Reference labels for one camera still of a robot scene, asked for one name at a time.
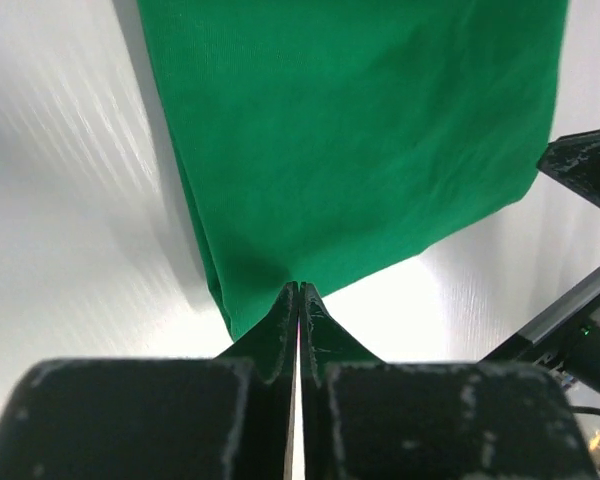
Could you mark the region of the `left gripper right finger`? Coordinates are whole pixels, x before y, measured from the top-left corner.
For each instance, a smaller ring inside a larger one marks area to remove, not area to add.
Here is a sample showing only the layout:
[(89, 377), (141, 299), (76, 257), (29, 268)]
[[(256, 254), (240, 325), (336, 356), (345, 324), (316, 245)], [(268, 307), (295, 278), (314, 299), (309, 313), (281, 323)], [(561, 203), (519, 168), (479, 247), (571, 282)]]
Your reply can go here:
[(387, 363), (299, 294), (310, 479), (594, 479), (570, 405), (516, 362)]

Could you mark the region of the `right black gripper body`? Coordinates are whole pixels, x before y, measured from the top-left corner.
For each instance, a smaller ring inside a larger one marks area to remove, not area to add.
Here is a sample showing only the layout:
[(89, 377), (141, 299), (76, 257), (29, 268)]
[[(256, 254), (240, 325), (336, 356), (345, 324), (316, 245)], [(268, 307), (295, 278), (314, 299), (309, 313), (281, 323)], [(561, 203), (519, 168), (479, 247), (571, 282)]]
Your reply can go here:
[(600, 266), (484, 359), (533, 364), (563, 390), (600, 394)]

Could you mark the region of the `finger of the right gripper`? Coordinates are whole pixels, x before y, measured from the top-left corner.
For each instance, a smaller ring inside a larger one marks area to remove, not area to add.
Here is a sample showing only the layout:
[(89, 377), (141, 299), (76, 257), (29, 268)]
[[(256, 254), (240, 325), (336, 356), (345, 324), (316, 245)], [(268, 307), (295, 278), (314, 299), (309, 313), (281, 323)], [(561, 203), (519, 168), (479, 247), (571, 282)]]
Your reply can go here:
[(600, 129), (550, 142), (537, 168), (600, 209)]

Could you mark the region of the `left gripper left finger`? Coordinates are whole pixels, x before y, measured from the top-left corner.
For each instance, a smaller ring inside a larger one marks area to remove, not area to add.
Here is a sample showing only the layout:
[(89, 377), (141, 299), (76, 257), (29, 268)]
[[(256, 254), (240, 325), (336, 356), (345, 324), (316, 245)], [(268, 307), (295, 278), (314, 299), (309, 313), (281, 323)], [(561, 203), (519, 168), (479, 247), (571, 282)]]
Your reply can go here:
[(299, 288), (211, 359), (58, 358), (0, 417), (0, 479), (287, 479)]

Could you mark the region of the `green t shirt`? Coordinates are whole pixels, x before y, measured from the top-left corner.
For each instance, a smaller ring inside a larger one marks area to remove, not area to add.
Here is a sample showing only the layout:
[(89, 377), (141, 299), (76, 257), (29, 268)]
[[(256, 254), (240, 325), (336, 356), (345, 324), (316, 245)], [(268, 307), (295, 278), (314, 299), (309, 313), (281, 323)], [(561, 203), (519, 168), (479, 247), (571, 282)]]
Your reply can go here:
[(564, 1), (142, 1), (209, 291), (233, 339), (521, 199)]

